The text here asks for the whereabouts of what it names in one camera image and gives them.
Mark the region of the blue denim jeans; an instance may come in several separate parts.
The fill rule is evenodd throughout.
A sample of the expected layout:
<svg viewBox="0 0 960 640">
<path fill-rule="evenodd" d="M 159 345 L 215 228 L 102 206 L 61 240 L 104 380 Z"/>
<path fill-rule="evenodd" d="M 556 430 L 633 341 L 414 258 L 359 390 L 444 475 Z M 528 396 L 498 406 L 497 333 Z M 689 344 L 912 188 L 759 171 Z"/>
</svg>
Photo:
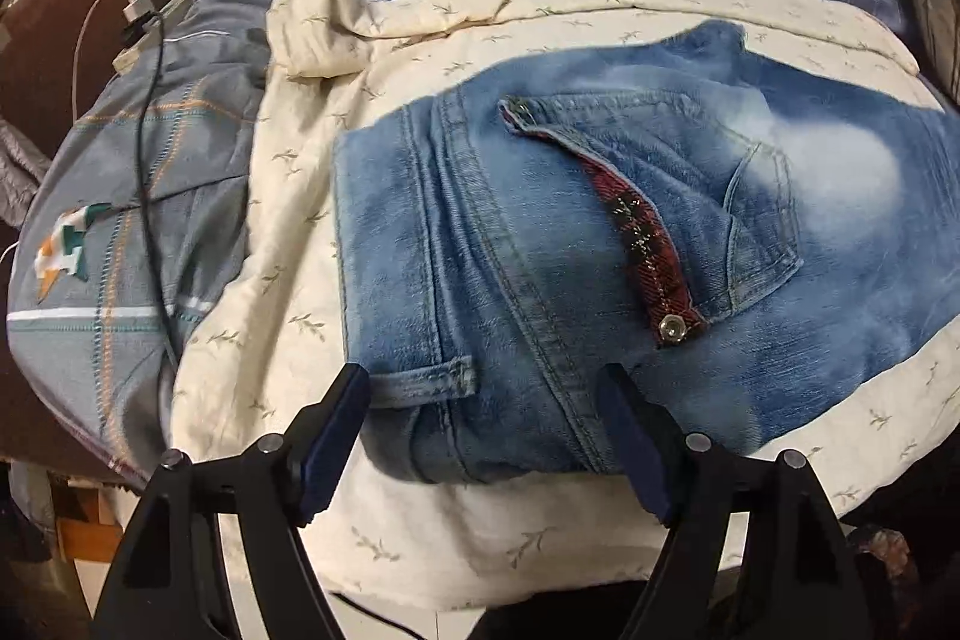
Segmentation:
<svg viewBox="0 0 960 640">
<path fill-rule="evenodd" d="M 619 364 L 750 453 L 958 312 L 958 117 L 750 52 L 665 41 L 516 58 L 334 152 L 364 450 L 402 481 L 613 474 Z"/>
</svg>

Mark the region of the cream leaf-print blanket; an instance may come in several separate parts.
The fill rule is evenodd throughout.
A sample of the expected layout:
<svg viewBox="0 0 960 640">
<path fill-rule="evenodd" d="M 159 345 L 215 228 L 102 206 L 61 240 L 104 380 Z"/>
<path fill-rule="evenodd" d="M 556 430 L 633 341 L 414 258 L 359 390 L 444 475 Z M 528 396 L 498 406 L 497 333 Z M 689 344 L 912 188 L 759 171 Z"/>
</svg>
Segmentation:
<svg viewBox="0 0 960 640">
<path fill-rule="evenodd" d="M 334 190 L 345 133 L 509 60 L 649 46 L 709 21 L 739 26 L 761 57 L 955 112 L 887 26 L 828 0 L 274 0 L 249 253 L 185 351 L 174 443 L 195 458 L 237 452 L 283 429 L 352 362 Z M 744 455 L 796 448 L 848 512 L 957 422 L 958 312 L 911 357 Z M 329 587 L 441 611 L 638 580 L 664 537 L 620 466 L 428 484 L 382 473 L 361 440 L 304 544 Z"/>
</svg>

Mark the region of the grey plaid pillow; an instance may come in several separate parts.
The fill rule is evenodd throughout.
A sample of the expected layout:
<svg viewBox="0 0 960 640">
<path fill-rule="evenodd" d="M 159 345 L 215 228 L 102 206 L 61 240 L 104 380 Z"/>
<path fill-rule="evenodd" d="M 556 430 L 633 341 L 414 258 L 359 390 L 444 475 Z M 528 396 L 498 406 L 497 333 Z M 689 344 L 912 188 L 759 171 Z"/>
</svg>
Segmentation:
<svg viewBox="0 0 960 640">
<path fill-rule="evenodd" d="M 76 120 L 8 285 L 21 374 L 128 484 L 169 440 L 184 347 L 247 255 L 270 0 L 172 0 Z"/>
</svg>

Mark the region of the brown wooden nightstand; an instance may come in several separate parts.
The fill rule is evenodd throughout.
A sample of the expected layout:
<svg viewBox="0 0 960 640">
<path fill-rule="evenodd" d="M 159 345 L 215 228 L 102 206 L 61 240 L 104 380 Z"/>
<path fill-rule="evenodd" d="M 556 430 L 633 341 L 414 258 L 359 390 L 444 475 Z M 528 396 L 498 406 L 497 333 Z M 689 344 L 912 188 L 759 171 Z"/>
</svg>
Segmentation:
<svg viewBox="0 0 960 640">
<path fill-rule="evenodd" d="M 169 0 L 151 0 L 160 7 Z M 127 0 L 16 0 L 2 23 L 2 117 L 52 158 L 124 46 Z"/>
</svg>

